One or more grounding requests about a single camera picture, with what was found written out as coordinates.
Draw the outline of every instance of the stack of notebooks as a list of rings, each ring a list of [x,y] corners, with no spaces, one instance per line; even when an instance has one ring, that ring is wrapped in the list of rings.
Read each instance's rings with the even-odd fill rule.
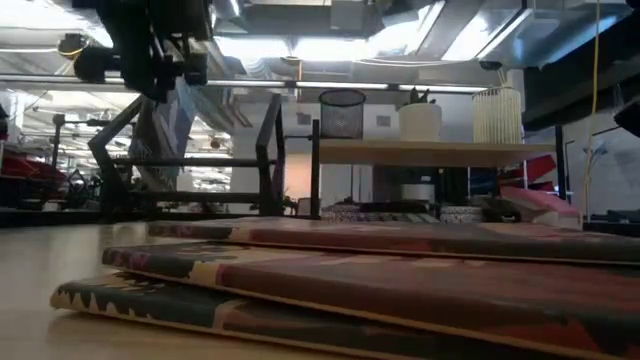
[[[379,359],[640,358],[640,241],[532,224],[152,223],[55,308]]]

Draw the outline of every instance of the ceiling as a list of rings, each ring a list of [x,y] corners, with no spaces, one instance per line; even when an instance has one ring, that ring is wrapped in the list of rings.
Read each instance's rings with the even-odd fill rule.
[[[234,1],[240,5],[239,14],[229,14]],[[212,79],[302,78],[488,87],[499,85],[499,79],[494,72],[483,70],[479,59],[500,61],[506,68],[543,67],[595,33],[595,0],[529,0],[524,1],[525,7],[522,0],[227,3],[226,8],[214,9],[215,42],[203,47],[210,55]],[[3,0],[0,73],[73,75],[70,62],[56,50],[57,42],[69,32],[83,32],[110,46],[95,12],[79,12],[70,4],[71,0]],[[602,31],[630,13],[622,0],[603,1],[601,10]],[[300,65],[283,60],[284,56],[297,56]],[[53,132],[51,112],[64,112],[70,118],[113,117],[136,96],[104,92],[99,86],[83,92],[46,90],[43,86],[23,92],[30,105],[23,124],[29,141],[37,142]],[[318,90],[281,92],[288,101],[304,103],[316,102],[319,94]],[[198,139],[189,142],[189,151],[210,150],[209,135],[241,126],[236,117],[238,104],[267,102],[269,96],[268,91],[254,89],[198,91],[201,121],[194,125],[192,133]],[[395,104],[397,98],[394,92],[367,93],[368,103]],[[63,144],[86,149],[93,132],[95,129],[65,129]],[[114,146],[126,148],[126,144]]]

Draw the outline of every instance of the wooden table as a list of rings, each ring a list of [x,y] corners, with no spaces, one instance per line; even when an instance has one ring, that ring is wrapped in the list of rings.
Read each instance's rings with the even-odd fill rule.
[[[321,140],[320,163],[496,168],[548,155],[555,145]]]
[[[147,239],[140,224],[1,230],[2,359],[348,359],[49,307],[57,285],[111,271],[104,247],[176,241]]]

